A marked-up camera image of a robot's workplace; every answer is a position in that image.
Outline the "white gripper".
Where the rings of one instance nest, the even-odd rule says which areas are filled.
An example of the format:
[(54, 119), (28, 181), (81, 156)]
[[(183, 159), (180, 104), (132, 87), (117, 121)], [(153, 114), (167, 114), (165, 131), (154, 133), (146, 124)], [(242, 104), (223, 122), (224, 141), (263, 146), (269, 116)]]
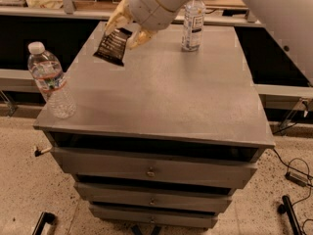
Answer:
[(141, 28), (136, 29), (128, 38), (126, 48), (135, 49), (150, 41), (156, 30), (166, 29), (178, 15), (172, 0), (121, 0), (105, 28), (105, 35), (110, 35), (115, 29), (133, 22)]

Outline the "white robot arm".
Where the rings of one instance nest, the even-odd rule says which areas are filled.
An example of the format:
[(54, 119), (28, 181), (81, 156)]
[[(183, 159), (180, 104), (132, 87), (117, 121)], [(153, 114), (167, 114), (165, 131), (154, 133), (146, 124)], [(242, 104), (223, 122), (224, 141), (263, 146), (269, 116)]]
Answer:
[[(133, 22), (139, 25), (133, 48), (168, 28), (190, 0), (121, 0), (105, 34)], [(313, 0), (243, 0), (309, 82), (313, 82)]]

